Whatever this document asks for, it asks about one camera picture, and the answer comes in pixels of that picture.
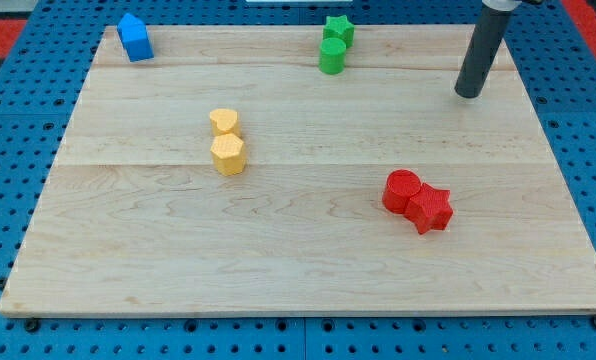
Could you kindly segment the black cylindrical robot arm stick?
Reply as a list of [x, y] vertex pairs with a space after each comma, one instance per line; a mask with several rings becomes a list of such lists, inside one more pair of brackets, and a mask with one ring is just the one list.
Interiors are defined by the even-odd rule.
[[516, 0], [482, 1], [480, 15], [454, 86], [459, 96], [473, 99], [481, 94], [512, 12], [520, 4]]

